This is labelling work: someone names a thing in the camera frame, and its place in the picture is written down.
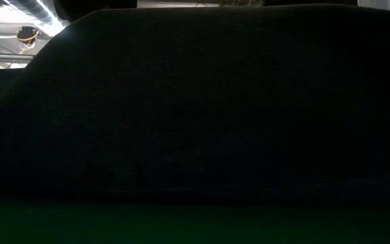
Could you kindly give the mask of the long ceiling light tube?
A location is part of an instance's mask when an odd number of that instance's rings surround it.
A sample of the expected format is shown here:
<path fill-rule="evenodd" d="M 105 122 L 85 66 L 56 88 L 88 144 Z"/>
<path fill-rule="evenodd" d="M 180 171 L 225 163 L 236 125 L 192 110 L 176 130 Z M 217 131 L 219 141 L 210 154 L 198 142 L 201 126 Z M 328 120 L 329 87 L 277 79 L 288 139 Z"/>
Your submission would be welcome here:
<path fill-rule="evenodd" d="M 29 63 L 34 57 L 23 54 L 0 54 L 0 62 Z"/>

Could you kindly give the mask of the dark blue denim jeans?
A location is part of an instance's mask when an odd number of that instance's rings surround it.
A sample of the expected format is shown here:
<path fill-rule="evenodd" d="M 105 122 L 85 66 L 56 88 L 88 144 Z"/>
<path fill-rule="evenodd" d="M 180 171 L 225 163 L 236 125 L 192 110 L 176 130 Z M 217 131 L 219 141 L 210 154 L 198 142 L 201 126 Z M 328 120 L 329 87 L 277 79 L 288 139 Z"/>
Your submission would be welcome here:
<path fill-rule="evenodd" d="M 390 11 L 93 12 L 0 91 L 0 195 L 390 205 Z"/>

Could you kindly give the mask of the silver ceiling air duct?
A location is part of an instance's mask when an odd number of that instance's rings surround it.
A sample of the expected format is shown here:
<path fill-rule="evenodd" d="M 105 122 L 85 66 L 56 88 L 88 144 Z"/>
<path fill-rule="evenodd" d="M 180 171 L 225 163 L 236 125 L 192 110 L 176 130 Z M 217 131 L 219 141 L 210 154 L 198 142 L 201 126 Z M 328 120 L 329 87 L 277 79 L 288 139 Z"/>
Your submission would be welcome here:
<path fill-rule="evenodd" d="M 51 0 L 0 0 L 0 4 L 18 12 L 49 36 L 57 35 L 66 27 Z"/>

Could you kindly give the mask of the green table mat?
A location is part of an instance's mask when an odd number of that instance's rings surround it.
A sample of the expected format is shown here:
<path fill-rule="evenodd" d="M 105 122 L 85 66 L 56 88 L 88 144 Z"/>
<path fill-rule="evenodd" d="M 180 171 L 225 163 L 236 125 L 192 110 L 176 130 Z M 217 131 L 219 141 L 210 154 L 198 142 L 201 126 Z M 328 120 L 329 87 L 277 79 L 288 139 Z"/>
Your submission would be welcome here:
<path fill-rule="evenodd" d="M 390 244 L 390 208 L 0 199 L 0 244 Z"/>

